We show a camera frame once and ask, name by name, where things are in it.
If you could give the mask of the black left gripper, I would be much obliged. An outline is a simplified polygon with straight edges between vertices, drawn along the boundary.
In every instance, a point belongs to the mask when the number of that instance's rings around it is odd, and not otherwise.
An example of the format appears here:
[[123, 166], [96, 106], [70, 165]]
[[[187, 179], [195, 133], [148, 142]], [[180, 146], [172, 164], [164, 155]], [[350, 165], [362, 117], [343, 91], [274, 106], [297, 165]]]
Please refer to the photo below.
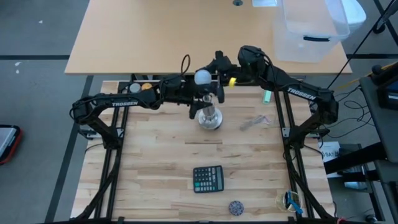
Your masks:
[[166, 75], [159, 82], [160, 102], [187, 105], [189, 118], [194, 119], [197, 111], [213, 106], [211, 102], [199, 101], [204, 96], [193, 79], [186, 80], [181, 75]]

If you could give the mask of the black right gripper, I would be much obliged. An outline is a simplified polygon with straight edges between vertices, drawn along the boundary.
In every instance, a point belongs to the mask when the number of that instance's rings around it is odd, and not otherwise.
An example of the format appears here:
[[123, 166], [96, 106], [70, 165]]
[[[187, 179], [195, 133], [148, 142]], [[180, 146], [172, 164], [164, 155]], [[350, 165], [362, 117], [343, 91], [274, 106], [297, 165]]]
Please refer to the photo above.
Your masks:
[[232, 77], [236, 78], [237, 83], [238, 66], [232, 64], [230, 59], [222, 51], [218, 50], [215, 52], [215, 60], [199, 68], [199, 70], [217, 74], [218, 82], [210, 83], [209, 92], [217, 96], [218, 103], [224, 103], [224, 87], [228, 86], [228, 82]]

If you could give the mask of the white lightbulb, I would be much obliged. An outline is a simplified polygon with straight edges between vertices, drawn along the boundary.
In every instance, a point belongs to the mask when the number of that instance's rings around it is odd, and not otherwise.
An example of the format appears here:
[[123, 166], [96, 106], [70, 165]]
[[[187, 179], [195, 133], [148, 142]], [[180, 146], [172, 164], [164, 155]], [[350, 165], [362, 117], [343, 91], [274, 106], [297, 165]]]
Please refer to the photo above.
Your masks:
[[194, 82], [196, 85], [207, 85], [212, 81], [212, 75], [207, 70], [198, 70], [194, 75]]

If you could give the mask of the silver table lamp base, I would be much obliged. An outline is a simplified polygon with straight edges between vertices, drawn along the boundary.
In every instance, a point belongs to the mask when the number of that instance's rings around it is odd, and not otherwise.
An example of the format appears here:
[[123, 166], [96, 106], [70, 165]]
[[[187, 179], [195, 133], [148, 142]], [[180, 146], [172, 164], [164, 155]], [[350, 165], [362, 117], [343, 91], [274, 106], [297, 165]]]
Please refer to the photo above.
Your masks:
[[204, 129], [216, 130], [223, 122], [222, 112], [214, 105], [211, 95], [205, 95], [203, 101], [210, 103], [210, 106], [198, 112], [199, 125]]

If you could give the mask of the black desk calculator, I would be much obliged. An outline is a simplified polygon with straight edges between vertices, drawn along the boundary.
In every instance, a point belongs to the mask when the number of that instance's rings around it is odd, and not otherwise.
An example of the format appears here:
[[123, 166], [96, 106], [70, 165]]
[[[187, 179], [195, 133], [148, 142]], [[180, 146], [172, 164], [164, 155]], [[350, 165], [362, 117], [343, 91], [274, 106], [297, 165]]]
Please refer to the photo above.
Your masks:
[[224, 191], [223, 167], [208, 166], [194, 168], [193, 191], [196, 194]]

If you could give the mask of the tan wooden desk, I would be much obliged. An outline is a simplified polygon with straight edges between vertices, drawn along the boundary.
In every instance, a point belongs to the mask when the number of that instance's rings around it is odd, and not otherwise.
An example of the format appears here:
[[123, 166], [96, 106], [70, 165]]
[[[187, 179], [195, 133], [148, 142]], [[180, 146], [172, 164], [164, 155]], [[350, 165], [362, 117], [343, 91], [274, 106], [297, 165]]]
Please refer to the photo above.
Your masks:
[[274, 54], [273, 7], [232, 0], [90, 0], [65, 73], [168, 74], [208, 65], [217, 50], [232, 62], [243, 45]]

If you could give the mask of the white label strip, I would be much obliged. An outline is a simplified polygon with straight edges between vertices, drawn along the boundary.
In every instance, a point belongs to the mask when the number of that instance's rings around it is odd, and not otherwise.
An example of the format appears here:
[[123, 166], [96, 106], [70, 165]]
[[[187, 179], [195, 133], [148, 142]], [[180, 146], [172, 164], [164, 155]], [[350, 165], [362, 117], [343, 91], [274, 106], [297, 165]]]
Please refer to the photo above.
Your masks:
[[277, 7], [277, 0], [252, 0], [253, 7]]

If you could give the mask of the clear plastic storage bin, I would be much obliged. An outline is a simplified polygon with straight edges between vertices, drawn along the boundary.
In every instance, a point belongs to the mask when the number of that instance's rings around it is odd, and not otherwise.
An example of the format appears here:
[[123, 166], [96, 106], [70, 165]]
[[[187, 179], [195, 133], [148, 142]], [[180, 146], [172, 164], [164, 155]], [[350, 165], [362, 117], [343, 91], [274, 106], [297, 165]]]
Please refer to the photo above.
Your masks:
[[341, 0], [277, 0], [273, 39], [278, 60], [318, 63], [349, 34]]

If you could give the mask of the blue patterned round dish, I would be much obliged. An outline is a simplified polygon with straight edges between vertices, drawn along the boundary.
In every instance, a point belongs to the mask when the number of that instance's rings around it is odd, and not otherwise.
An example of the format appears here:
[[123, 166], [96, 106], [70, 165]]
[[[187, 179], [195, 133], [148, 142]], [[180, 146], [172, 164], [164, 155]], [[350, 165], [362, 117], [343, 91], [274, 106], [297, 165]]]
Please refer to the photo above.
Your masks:
[[244, 205], [242, 202], [234, 200], [228, 206], [230, 214], [240, 216], [244, 212]]

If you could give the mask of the clear glass cup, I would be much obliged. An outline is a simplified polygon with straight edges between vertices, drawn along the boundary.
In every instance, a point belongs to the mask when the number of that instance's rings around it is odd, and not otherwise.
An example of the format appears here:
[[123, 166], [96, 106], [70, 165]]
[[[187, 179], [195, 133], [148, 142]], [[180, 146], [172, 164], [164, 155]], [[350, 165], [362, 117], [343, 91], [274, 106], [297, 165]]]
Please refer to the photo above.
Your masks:
[[279, 208], [280, 210], [282, 210], [284, 212], [290, 212], [285, 207], [285, 194], [286, 193], [287, 193], [287, 191], [282, 193], [282, 194], [280, 194], [280, 195], [278, 195], [278, 196], [276, 196], [275, 204], [276, 204], [277, 208]]

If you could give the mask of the white printed box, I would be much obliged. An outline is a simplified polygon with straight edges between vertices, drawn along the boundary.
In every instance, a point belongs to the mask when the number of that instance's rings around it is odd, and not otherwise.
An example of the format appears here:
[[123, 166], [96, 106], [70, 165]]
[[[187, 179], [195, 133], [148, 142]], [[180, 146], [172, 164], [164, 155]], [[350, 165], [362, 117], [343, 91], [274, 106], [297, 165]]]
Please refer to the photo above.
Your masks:
[[337, 141], [323, 142], [319, 144], [320, 151], [323, 155], [323, 162], [336, 159], [340, 153], [340, 144]]

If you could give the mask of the blue brush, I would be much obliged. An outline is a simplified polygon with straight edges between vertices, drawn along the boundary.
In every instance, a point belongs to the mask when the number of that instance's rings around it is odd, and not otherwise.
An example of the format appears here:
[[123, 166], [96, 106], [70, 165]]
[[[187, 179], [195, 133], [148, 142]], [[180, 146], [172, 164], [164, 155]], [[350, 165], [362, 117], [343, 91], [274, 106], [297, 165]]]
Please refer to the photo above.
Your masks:
[[300, 215], [303, 213], [302, 201], [297, 192], [293, 192], [291, 190], [287, 191], [285, 194], [285, 207], [290, 212], [295, 212]]

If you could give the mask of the grey side table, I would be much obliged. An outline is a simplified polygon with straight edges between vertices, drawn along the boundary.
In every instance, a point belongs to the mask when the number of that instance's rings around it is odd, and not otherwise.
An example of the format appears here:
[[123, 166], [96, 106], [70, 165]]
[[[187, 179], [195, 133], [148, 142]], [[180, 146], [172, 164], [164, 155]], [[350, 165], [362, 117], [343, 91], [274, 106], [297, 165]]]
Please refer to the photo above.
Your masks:
[[375, 66], [370, 75], [359, 80], [386, 158], [396, 163], [398, 163], [398, 111], [379, 106], [377, 89], [383, 83], [397, 78], [398, 61], [385, 67]]

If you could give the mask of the red-edged black case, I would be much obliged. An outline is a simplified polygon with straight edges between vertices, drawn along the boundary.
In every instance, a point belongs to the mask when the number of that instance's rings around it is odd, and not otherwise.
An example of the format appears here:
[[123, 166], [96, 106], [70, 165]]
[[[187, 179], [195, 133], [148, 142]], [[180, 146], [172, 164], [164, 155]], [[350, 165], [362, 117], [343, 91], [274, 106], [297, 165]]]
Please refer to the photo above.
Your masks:
[[22, 129], [16, 125], [0, 124], [0, 166], [9, 162], [22, 139]]

